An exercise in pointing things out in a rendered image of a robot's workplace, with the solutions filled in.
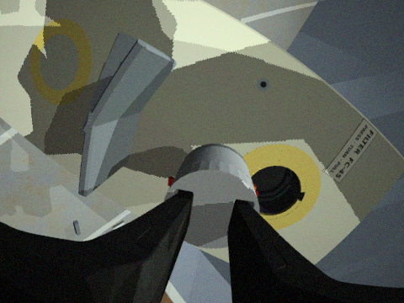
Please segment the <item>beige service panel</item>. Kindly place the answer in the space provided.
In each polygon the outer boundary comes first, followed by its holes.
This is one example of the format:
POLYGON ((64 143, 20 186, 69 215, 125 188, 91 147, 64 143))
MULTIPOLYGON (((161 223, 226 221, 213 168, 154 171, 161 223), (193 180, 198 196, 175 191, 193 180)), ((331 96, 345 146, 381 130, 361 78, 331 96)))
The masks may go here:
POLYGON ((205 0, 0 0, 0 117, 78 178, 83 122, 120 31, 176 61, 127 164, 96 188, 134 215, 165 202, 193 149, 227 145, 259 214, 316 265, 404 173, 401 153, 337 90, 205 0))

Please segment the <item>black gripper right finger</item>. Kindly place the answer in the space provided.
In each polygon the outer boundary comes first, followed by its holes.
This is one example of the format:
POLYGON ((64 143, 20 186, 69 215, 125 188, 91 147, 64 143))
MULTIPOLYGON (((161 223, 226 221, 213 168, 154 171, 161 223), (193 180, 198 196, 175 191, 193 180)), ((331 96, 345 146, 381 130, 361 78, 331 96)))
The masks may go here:
POLYGON ((243 199, 233 205, 227 240, 232 303, 404 303, 404 287, 331 279, 243 199))

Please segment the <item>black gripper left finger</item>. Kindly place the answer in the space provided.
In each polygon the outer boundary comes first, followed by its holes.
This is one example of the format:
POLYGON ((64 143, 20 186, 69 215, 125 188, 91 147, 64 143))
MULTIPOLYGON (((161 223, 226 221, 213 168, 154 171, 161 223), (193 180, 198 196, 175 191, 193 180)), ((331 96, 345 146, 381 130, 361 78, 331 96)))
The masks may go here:
POLYGON ((132 222, 75 242, 0 221, 0 277, 45 303, 161 303, 191 215, 181 191, 132 222))

